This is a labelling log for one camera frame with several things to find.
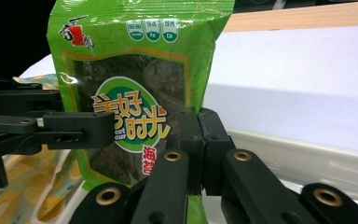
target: printed logo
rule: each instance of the printed logo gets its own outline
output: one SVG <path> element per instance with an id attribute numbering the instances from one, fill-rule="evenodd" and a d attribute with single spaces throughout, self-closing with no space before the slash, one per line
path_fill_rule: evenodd
<path id="1" fill-rule="evenodd" d="M 146 37 L 152 42 L 159 40 L 159 19 L 147 19 L 145 20 Z"/>
<path id="2" fill-rule="evenodd" d="M 144 38 L 144 24 L 142 20 L 127 21 L 127 31 L 133 40 L 140 41 Z"/>
<path id="3" fill-rule="evenodd" d="M 153 148 L 171 127 L 167 111 L 153 96 L 130 78 L 112 77 L 91 98 L 94 112 L 115 114 L 115 143 L 126 151 L 144 153 L 145 167 L 154 162 Z"/>
<path id="4" fill-rule="evenodd" d="M 90 35 L 83 34 L 81 25 L 77 22 L 87 16 L 80 16 L 70 19 L 59 31 L 59 33 L 68 41 L 71 41 L 74 47 L 86 47 L 87 49 L 94 48 L 94 41 Z"/>
<path id="5" fill-rule="evenodd" d="M 168 43 L 176 41 L 178 38 L 179 19 L 162 19 L 162 37 Z"/>

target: green snack bag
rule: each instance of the green snack bag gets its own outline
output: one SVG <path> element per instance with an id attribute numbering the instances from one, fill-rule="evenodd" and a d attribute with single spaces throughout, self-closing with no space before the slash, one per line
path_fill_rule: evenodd
<path id="1" fill-rule="evenodd" d="M 57 0 L 48 43 L 64 108 L 111 112 L 116 120 L 114 144 L 76 151 L 84 189 L 107 181 L 131 186 L 150 175 L 166 137 L 178 133 L 182 109 L 200 111 L 215 41 L 233 6 Z"/>

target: white surface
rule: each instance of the white surface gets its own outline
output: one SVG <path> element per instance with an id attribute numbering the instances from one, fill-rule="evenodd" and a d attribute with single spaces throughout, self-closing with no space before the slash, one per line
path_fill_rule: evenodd
<path id="1" fill-rule="evenodd" d="M 227 129 L 358 150 L 358 27 L 222 33 L 204 106 Z"/>

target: wooden edge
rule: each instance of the wooden edge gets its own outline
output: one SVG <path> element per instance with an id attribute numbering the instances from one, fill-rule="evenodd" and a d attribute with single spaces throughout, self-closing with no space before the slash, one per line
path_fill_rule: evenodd
<path id="1" fill-rule="evenodd" d="M 358 2 L 232 14 L 224 32 L 358 26 Z"/>

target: seaweed snack package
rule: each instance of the seaweed snack package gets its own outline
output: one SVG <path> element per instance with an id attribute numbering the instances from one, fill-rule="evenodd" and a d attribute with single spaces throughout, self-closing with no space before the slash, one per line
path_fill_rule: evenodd
<path id="1" fill-rule="evenodd" d="M 66 111 L 115 114 L 115 143 L 77 150 L 85 189 L 150 175 L 185 107 L 200 111 L 234 0 L 58 0 L 48 43 Z"/>

